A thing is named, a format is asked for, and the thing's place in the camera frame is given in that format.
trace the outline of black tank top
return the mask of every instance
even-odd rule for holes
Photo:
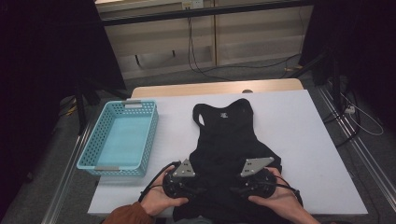
[[[230,191],[230,187],[240,185],[236,176],[246,159],[273,157],[269,166],[281,171],[281,159],[254,133],[250,102],[239,99],[223,108],[198,104],[192,117],[200,127],[197,148],[190,154],[192,168],[198,174],[193,185],[207,191],[175,207],[174,221],[202,216],[215,223],[289,223],[271,209]]]

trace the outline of human hand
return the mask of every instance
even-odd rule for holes
[[[163,171],[160,176],[158,176],[158,178],[151,185],[153,188],[148,191],[146,196],[143,198],[143,201],[140,203],[143,209],[145,209],[146,213],[150,216],[156,216],[168,207],[181,206],[182,204],[189,201],[187,198],[169,198],[163,191],[163,178],[165,177],[166,173],[174,168],[174,166],[170,166],[165,171]]]
[[[273,175],[282,177],[276,168],[267,167],[266,169],[268,169]],[[280,178],[276,179],[276,183],[287,185],[287,183]],[[276,187],[274,194],[267,199],[259,196],[249,196],[248,199],[258,205],[269,207],[278,215],[292,221],[293,223],[318,223],[308,212],[303,209],[296,196],[290,189]]]

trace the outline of person's right hand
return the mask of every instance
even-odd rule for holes
[[[268,169],[273,175],[282,177],[276,168],[267,167],[266,169]],[[287,185],[285,181],[280,178],[276,179],[276,183]],[[290,189],[276,187],[274,194],[267,199],[259,196],[249,196],[248,199],[258,205],[269,207],[278,215],[292,221],[293,223],[318,223],[317,220],[315,220],[308,212],[303,209],[303,207],[297,201],[294,193]]]

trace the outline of clothing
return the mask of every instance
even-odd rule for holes
[[[102,224],[152,224],[154,218],[149,216],[140,203],[124,205],[114,209]]]
[[[275,160],[269,166],[279,171],[282,168],[280,157],[254,133],[250,102],[239,99],[223,108],[198,104],[192,118],[200,127],[200,136],[197,148],[190,154],[197,178],[189,187],[206,191],[176,207],[174,221],[202,216],[215,223],[289,223],[271,209],[231,191],[246,187],[237,178],[246,159],[273,157]]]

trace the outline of black controller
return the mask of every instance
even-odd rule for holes
[[[192,180],[197,174],[192,169],[189,160],[176,162],[175,168],[168,172],[163,179],[163,191],[170,198],[188,198],[192,200],[197,194],[205,191],[193,187]]]
[[[276,177],[264,167],[273,160],[272,157],[247,159],[242,172],[237,176],[240,186],[230,190],[246,199],[251,195],[271,197],[276,190]]]

